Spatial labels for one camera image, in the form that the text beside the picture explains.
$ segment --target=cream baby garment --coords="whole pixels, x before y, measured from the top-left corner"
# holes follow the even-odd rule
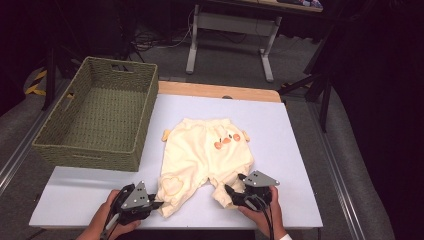
[[[158,201],[164,202],[158,209],[163,217],[180,209],[207,180],[215,187],[213,198],[224,208],[234,207],[224,185],[238,192],[243,190],[238,174],[247,175],[254,161],[247,134],[229,119],[184,119],[164,135],[165,139],[156,195]]]

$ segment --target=woven basket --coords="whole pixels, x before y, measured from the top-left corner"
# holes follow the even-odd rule
[[[88,57],[32,146],[55,166],[136,172],[157,94],[156,65]]]

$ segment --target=human hand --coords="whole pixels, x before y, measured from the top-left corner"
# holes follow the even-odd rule
[[[113,200],[118,195],[119,190],[112,190],[107,197],[106,202],[104,202],[102,205],[100,205],[97,212],[94,214],[93,218],[91,219],[90,224],[88,227],[84,230],[84,232],[77,238],[77,240],[98,240],[100,239],[100,234],[103,232],[103,227],[106,222],[106,218],[109,214],[110,207],[113,203]],[[136,220],[134,222],[131,222],[125,226],[122,226],[121,224],[118,224],[116,228],[111,233],[111,230],[108,232],[111,234],[108,239],[114,240],[120,235],[124,233],[128,233],[136,229],[140,225],[141,221]]]
[[[278,189],[275,186],[270,186],[269,189],[271,190],[272,199],[271,199],[270,207],[266,210],[266,212],[268,216],[270,217],[270,220],[271,220],[271,212],[272,212],[272,221],[273,221],[272,225],[274,228],[274,239],[281,239],[287,234],[287,232],[283,226],[283,215],[281,212],[281,206],[278,203]],[[259,230],[263,234],[265,234],[265,236],[267,236],[268,238],[270,237],[268,222],[263,212],[255,212],[243,206],[239,206],[238,209],[246,217],[254,221],[256,225],[258,226]]]

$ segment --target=gray carpet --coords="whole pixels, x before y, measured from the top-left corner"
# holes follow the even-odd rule
[[[306,75],[303,70],[317,45],[309,39],[276,39],[270,55],[275,82],[265,81],[258,46],[264,39],[247,37],[241,44],[234,44],[221,35],[205,32],[199,38],[194,74],[185,73],[189,44],[182,43],[173,48],[152,48],[142,53],[146,62],[159,66],[161,79],[192,83],[228,85],[261,89],[279,89],[284,82],[295,82]],[[135,54],[133,60],[139,59]],[[303,157],[312,188],[324,223],[321,239],[353,238],[340,197],[331,176],[325,149],[320,141],[316,119],[311,106],[301,95],[282,97],[287,100],[287,110]],[[43,103],[42,96],[29,95],[27,99],[0,118],[0,166],[6,165],[9,157],[25,137]],[[394,239],[387,214],[369,180],[349,120],[337,94],[333,91],[327,123],[328,139],[346,188],[355,207],[364,239]],[[0,238],[27,239],[40,231],[28,226],[32,211],[41,194],[53,166],[45,163],[30,150],[14,178],[0,196]],[[74,239],[81,230],[48,230],[34,239]],[[318,239],[318,230],[291,230],[293,239]],[[257,232],[257,239],[265,239]]]

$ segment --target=desk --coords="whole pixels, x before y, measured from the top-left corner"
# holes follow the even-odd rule
[[[223,95],[234,99],[222,99]],[[230,118],[236,126],[247,131],[251,138],[249,147],[255,158],[252,171],[260,170],[281,183],[278,186],[279,201],[285,227],[322,227],[285,106],[279,99],[278,94],[271,90],[160,82],[139,171],[56,167],[29,225],[43,228],[86,227],[111,189],[121,189],[141,180],[145,181],[149,194],[155,193],[165,148],[161,141],[163,130],[172,129],[187,117]],[[237,210],[223,209],[212,198],[213,190],[214,187],[206,183],[175,214],[164,219],[153,211],[140,228],[256,228]]]
[[[237,4],[244,3],[246,6],[254,7],[259,5],[267,5],[275,8],[290,8],[301,11],[321,12],[321,8],[306,7],[287,3],[278,3],[276,0],[238,0],[238,1],[210,1],[220,2],[221,4]],[[197,31],[199,28],[220,30],[227,32],[244,33],[258,36],[266,36],[267,45],[263,49],[259,49],[259,54],[262,60],[262,66],[265,72],[265,79],[268,82],[274,81],[268,55],[271,51],[278,28],[281,23],[281,16],[275,17],[274,21],[251,19],[244,17],[235,17],[215,13],[201,12],[200,4],[196,4],[193,15],[193,34],[191,38],[191,46],[187,60],[186,73],[194,72],[194,63],[197,53]]]

